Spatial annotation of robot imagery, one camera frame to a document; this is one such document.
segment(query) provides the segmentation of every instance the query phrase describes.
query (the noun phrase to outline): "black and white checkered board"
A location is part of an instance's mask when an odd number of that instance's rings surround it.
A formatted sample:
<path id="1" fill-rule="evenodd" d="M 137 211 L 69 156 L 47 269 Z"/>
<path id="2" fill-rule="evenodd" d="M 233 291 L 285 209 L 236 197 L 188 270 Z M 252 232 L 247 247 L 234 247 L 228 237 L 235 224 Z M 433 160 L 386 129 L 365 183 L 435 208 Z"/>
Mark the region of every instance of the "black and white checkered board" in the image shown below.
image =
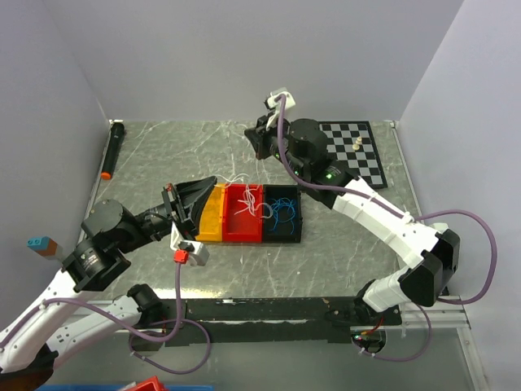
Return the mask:
<path id="1" fill-rule="evenodd" d="M 357 170 L 374 189 L 387 187 L 369 122 L 324 121 L 320 123 L 320 128 L 327 135 L 328 152 L 335 153 L 338 160 L 347 160 L 349 168 Z M 361 146 L 355 151 L 352 145 L 358 137 L 361 137 Z"/>

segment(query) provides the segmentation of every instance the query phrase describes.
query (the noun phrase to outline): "gray marble tabletop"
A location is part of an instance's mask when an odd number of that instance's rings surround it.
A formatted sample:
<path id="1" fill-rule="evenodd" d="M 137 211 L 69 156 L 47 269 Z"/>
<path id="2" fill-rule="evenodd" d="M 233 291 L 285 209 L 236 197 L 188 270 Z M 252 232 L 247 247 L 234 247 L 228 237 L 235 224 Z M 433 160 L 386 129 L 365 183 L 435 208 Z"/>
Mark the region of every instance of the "gray marble tabletop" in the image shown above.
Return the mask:
<path id="1" fill-rule="evenodd" d="M 249 175 L 250 183 L 292 184 L 275 159 L 258 161 L 243 136 L 252 122 L 125 122 L 127 135 L 111 181 L 102 181 L 96 201 L 115 199 L 132 213 L 161 202 L 168 183 L 220 174 Z M 379 193 L 416 215 L 394 129 L 372 122 L 387 177 Z M 397 268 L 393 251 L 349 218 L 302 195 L 300 244 L 209 244 L 205 267 L 185 267 L 182 295 L 204 297 L 351 296 L 367 281 Z M 167 238 L 127 254 L 132 266 L 100 294 L 112 299 L 136 283 L 148 283 L 162 298 L 175 297 L 174 264 Z"/>

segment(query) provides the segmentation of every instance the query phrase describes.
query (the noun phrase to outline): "wall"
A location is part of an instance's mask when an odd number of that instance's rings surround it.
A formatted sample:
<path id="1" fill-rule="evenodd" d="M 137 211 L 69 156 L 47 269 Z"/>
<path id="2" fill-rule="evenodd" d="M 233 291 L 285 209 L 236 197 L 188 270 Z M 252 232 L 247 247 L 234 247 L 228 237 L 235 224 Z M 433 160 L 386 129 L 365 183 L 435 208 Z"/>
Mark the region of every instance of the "wall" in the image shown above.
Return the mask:
<path id="1" fill-rule="evenodd" d="M 498 269 L 489 294 L 466 307 L 493 389 L 519 389 L 521 315 L 519 165 L 521 35 L 515 0 L 466 0 L 411 99 L 400 140 L 423 212 L 463 208 L 495 231 Z M 462 234 L 452 293 L 476 294 L 489 246 L 476 224 Z"/>
<path id="2" fill-rule="evenodd" d="M 45 0 L 109 118 L 398 119 L 462 0 Z"/>
<path id="3" fill-rule="evenodd" d="M 107 124 L 40 0 L 0 12 L 0 327 L 50 282 L 58 264 L 29 251 L 48 235 L 70 251 Z"/>

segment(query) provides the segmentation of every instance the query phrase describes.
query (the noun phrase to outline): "blue tray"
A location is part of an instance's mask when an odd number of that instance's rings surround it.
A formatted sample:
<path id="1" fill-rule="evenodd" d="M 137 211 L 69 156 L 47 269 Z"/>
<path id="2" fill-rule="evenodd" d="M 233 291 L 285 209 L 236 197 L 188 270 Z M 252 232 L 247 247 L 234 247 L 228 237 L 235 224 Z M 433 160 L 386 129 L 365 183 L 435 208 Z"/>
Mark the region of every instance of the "blue tray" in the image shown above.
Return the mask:
<path id="1" fill-rule="evenodd" d="M 117 391 L 119 385 L 43 385 L 37 391 Z M 166 385 L 169 391 L 213 391 L 212 385 Z"/>

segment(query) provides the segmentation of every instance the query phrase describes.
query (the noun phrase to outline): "red object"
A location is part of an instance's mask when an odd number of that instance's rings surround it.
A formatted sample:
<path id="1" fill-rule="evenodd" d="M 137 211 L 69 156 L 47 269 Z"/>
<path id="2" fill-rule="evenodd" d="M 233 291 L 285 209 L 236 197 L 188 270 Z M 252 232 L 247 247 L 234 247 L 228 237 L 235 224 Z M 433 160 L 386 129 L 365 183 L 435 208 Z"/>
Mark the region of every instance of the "red object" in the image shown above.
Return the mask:
<path id="1" fill-rule="evenodd" d="M 164 385 L 160 383 L 157 376 L 151 377 L 149 380 L 145 380 L 139 383 L 135 387 L 129 389 L 129 391 L 168 391 Z"/>
<path id="2" fill-rule="evenodd" d="M 177 250 L 173 254 L 173 260 L 177 263 L 182 263 L 183 265 L 188 261 L 188 257 L 190 254 L 185 250 Z"/>
<path id="3" fill-rule="evenodd" d="M 256 207 L 263 202 L 262 185 L 248 185 L 255 197 Z M 248 210 L 237 213 L 247 206 L 239 202 L 245 200 L 246 185 L 232 184 L 225 189 L 224 211 L 222 218 L 223 242 L 262 242 L 262 216 L 264 208 L 259 207 L 253 216 Z"/>

